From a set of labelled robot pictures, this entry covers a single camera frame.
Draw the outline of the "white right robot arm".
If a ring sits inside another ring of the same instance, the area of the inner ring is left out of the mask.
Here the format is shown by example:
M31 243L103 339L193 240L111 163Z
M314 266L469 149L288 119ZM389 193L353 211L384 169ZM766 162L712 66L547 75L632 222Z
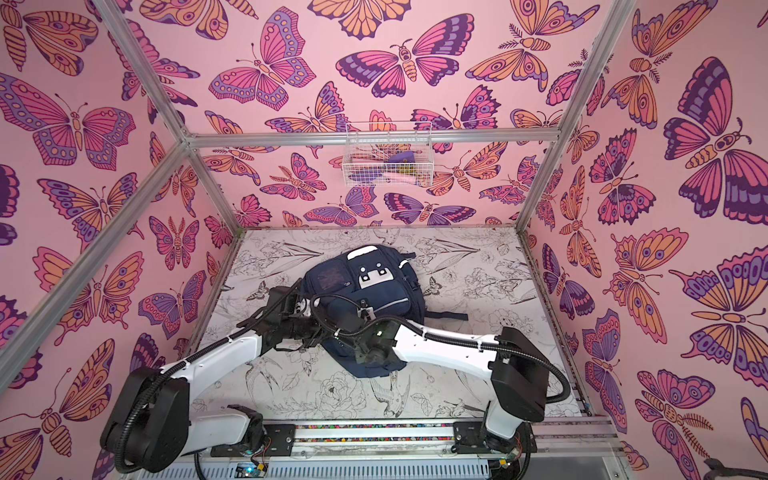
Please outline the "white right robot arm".
M323 315L332 337L326 351L358 378L383 378L411 364L474 376L490 384L486 434L509 440L525 423L545 418L546 406L571 396L571 385L519 330L468 335L428 327L382 309L331 305Z

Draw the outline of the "navy blue student backpack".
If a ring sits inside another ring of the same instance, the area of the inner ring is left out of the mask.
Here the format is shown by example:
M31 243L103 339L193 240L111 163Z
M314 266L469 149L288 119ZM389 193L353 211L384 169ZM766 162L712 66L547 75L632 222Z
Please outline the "navy blue student backpack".
M302 279L300 295L307 301L318 300L329 316L328 322L349 333L361 329L367 319L382 315L398 316L420 325L427 318L467 321L465 313L427 308L424 291L411 265L415 258L413 252L364 245L312 267ZM335 339L324 340L322 347L335 360Z

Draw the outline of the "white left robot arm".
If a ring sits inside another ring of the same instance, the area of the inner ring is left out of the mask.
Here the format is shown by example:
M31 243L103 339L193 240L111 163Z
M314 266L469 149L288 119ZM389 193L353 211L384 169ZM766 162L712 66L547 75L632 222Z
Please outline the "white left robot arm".
M194 416L194 401L241 365L286 340L317 345L325 329L319 300L282 288L229 335L164 367L140 367L129 374L100 437L121 474L157 473L179 457L197 456L227 445L239 453L265 449L264 417L230 404L224 413Z

